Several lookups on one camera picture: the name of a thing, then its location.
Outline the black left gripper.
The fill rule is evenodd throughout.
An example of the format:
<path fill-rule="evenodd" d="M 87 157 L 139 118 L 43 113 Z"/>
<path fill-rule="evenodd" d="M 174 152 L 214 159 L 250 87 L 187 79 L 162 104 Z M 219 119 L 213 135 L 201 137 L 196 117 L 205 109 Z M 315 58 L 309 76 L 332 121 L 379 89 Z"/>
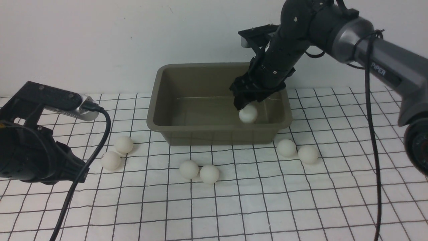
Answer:
<path fill-rule="evenodd" d="M 49 128 L 29 128 L 3 120 L 0 130 L 2 178 L 55 185 L 74 181 L 86 164 L 69 146 L 56 141 Z"/>

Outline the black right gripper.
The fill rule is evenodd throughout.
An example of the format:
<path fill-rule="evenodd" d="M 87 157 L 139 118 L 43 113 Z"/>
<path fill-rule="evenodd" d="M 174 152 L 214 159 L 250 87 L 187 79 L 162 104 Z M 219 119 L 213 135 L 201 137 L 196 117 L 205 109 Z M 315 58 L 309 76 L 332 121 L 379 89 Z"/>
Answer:
<path fill-rule="evenodd" d="M 270 40 L 261 47 L 250 61 L 247 72 L 238 76 L 229 88 L 237 111 L 285 89 L 285 79 L 293 75 L 295 64 L 295 40 Z"/>

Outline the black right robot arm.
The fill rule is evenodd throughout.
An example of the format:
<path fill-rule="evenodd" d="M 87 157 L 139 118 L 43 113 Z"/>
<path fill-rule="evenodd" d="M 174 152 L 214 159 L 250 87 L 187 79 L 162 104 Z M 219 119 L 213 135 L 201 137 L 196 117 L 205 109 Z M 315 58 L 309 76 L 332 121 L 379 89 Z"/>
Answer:
<path fill-rule="evenodd" d="M 312 58 L 330 55 L 340 63 L 357 62 L 402 99 L 398 126 L 407 126 L 405 151 L 411 163 L 427 175 L 427 59 L 381 37 L 373 24 L 348 9 L 341 0 L 287 0 L 279 25 L 239 32 L 241 45 L 256 56 L 230 90 L 241 110 L 285 89 L 285 79 L 310 46 L 321 49 Z"/>

